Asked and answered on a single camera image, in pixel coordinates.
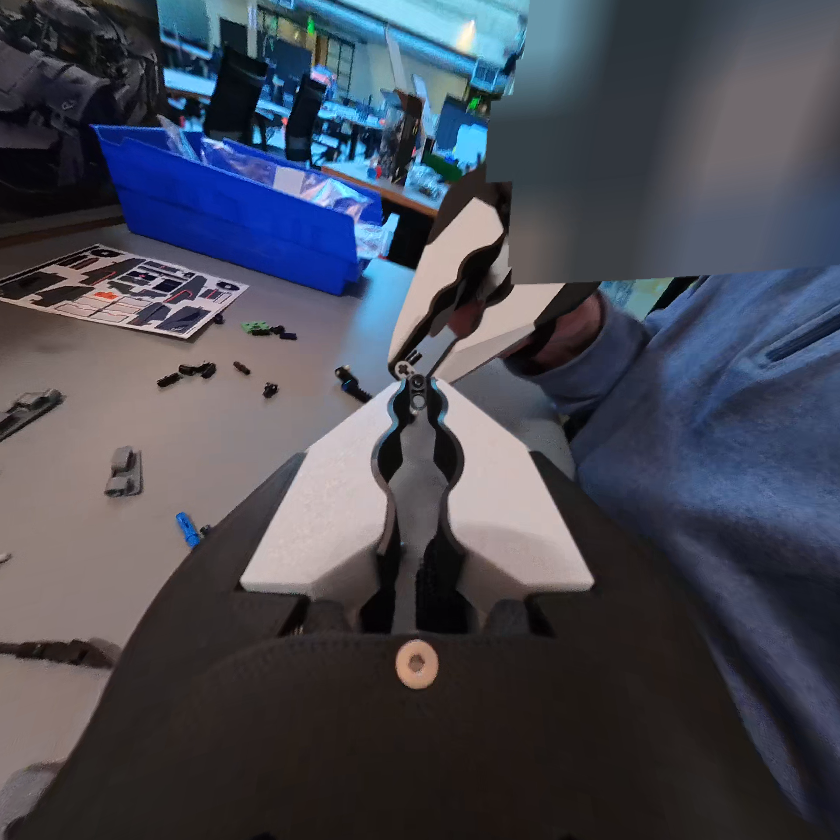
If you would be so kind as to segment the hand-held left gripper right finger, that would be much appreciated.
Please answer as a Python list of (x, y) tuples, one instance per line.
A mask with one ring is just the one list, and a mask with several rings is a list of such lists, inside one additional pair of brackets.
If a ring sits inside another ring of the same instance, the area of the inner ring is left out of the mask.
[(588, 592), (593, 573), (547, 482), (554, 464), (442, 381), (429, 383), (429, 424), (446, 479), (429, 543), (429, 630), (469, 632), (500, 602)]

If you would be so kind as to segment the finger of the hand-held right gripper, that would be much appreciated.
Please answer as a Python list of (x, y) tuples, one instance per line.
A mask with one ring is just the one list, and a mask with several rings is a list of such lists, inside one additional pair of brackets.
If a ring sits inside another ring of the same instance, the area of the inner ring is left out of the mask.
[(459, 339), (450, 320), (484, 305), (509, 279), (508, 243), (494, 206), (471, 199), (424, 248), (397, 318), (391, 363), (440, 363)]
[(512, 286), (503, 300), (483, 311), (474, 332), (455, 341), (432, 371), (433, 378), (454, 384), (526, 339), (566, 286), (563, 282)]

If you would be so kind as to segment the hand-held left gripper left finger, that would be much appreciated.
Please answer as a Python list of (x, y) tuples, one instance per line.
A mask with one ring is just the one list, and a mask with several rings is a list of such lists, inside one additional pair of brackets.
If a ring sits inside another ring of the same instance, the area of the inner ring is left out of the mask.
[(336, 602), (366, 632), (392, 628), (402, 540), (390, 487), (403, 464), (404, 384), (304, 453), (242, 573), (247, 592)]

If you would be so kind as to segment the person's right forearm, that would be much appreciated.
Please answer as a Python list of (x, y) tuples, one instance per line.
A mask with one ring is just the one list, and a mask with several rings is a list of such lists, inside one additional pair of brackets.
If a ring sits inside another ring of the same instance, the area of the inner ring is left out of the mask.
[[(598, 290), (604, 303), (603, 328), (593, 345), (580, 357), (558, 369), (534, 376), (515, 374), (504, 365), (510, 373), (540, 388), (561, 415), (565, 426), (581, 426), (630, 371), (657, 331), (675, 313), (681, 312), (686, 301), (709, 278), (706, 275), (672, 280), (643, 320), (618, 308)], [(502, 361), (509, 352), (512, 350), (504, 354)]]

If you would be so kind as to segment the blue lego pin black connector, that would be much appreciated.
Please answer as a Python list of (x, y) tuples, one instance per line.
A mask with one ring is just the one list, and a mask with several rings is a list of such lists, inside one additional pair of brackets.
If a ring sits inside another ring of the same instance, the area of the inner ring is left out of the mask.
[(183, 511), (175, 515), (175, 523), (190, 550), (194, 550), (212, 530), (210, 526), (197, 528), (192, 518)]

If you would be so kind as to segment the scattered black lego pins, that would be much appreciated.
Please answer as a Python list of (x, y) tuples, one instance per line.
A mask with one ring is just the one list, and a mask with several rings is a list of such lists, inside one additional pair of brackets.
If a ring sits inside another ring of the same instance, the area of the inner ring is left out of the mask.
[[(295, 332), (289, 331), (284, 325), (270, 325), (273, 336), (279, 340), (297, 341), (298, 335)], [(204, 380), (212, 378), (217, 372), (217, 366), (213, 362), (203, 362), (201, 364), (180, 364), (177, 371), (174, 371), (167, 376), (160, 378), (156, 384), (158, 388), (164, 389), (179, 382), (185, 377), (199, 377)], [(334, 375), (340, 383), (341, 391), (351, 396), (355, 401), (365, 404), (373, 399), (372, 394), (368, 393), (360, 385), (358, 378), (354, 375), (351, 368), (347, 365), (341, 365), (334, 370)], [(267, 382), (264, 384), (261, 395), (265, 400), (270, 400), (279, 393), (279, 385), (274, 382)]]

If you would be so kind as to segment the grey lego panel piece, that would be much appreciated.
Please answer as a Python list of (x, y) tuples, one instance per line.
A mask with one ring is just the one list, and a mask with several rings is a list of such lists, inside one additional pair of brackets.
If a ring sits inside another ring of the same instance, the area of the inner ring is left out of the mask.
[(142, 493), (142, 453), (131, 446), (116, 448), (111, 457), (110, 475), (104, 495), (110, 498), (136, 497)]
[(20, 395), (1, 415), (1, 441), (46, 415), (62, 404), (64, 399), (65, 396), (57, 389)]

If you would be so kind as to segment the black lego axle piece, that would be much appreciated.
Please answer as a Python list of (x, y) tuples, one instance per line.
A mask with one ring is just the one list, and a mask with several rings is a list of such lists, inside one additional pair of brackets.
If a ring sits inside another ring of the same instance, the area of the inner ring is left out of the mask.
[(31, 640), (1, 642), (1, 655), (18, 660), (111, 670), (119, 662), (122, 649), (100, 639)]

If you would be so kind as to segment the dark lego set box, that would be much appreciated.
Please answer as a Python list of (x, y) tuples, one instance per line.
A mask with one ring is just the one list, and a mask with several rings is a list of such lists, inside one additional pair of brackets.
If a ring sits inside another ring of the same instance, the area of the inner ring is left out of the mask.
[(1, 4), (3, 224), (118, 202), (96, 124), (166, 108), (155, 2)]

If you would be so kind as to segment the person's right hand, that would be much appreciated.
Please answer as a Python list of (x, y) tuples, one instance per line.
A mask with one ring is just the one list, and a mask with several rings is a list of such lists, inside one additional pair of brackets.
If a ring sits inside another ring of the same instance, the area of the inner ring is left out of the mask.
[(504, 357), (504, 364), (513, 373), (524, 376), (565, 366), (593, 345), (601, 334), (604, 318), (602, 295), (596, 291), (575, 309), (535, 330)]

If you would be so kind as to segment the wooden office desk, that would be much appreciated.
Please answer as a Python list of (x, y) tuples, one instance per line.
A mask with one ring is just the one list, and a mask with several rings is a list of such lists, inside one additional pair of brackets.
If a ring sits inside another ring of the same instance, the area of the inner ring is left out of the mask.
[(330, 177), (340, 179), (355, 185), (358, 189), (365, 189), (378, 193), (386, 201), (400, 207), (411, 209), (430, 218), (438, 215), (443, 197), (430, 197), (417, 189), (391, 183), (384, 177), (370, 177), (367, 162), (331, 162), (321, 165), (321, 171)]

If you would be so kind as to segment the dark printed cardboard box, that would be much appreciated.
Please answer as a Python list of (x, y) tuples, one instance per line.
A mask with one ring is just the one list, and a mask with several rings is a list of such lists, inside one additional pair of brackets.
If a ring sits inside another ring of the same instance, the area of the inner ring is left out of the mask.
[(417, 139), (424, 132), (425, 100), (415, 94), (394, 90), (388, 105), (386, 147), (389, 154), (389, 179), (404, 186), (413, 162)]

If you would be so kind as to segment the clear plastic bags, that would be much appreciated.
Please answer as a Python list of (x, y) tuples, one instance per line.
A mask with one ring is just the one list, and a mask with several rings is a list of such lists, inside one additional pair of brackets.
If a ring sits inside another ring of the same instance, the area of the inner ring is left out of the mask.
[(382, 210), (377, 210), (377, 220), (367, 221), (364, 213), (375, 210), (373, 197), (360, 190), (309, 169), (298, 169), (269, 161), (255, 153), (237, 151), (227, 141), (199, 140), (200, 150), (195, 152), (186, 131), (175, 122), (159, 115), (157, 120), (166, 134), (169, 150), (185, 160), (201, 162), (220, 172), (244, 177), (249, 182), (261, 184), (274, 192), (292, 196), (311, 205), (344, 214), (353, 219), (356, 254), (359, 259), (371, 260), (389, 255), (399, 216), (391, 214), (382, 221)]

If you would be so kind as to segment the black office chair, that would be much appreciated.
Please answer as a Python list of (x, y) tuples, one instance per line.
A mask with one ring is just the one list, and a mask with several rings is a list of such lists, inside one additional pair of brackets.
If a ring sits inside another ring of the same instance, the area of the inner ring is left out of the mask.
[(265, 146), (265, 119), (256, 109), (268, 70), (265, 61), (251, 58), (231, 45), (224, 47), (215, 89), (205, 110), (203, 134), (207, 138), (253, 146), (257, 123), (260, 142)]
[(287, 161), (308, 164), (312, 162), (312, 135), (319, 117), (327, 87), (306, 73), (290, 109), (285, 130), (285, 157)]

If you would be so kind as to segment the person's blue sweater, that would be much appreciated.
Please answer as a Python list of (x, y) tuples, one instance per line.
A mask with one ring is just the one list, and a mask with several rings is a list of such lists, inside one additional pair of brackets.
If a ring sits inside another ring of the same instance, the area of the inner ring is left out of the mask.
[(751, 737), (838, 838), (838, 266), (710, 276), (575, 436), (679, 569)]

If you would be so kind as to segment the plain blue plastic bin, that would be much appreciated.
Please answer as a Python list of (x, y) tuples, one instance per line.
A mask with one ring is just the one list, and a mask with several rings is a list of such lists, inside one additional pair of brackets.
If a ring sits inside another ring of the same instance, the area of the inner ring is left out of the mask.
[(134, 234), (334, 296), (371, 262), (347, 213), (189, 161), (163, 128), (91, 127)]

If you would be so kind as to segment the sticker sheet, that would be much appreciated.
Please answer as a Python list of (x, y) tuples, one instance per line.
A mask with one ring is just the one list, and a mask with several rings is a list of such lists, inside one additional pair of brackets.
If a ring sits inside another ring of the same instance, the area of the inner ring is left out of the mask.
[(248, 286), (170, 260), (90, 245), (23, 269), (2, 269), (1, 299), (27, 309), (189, 340)]

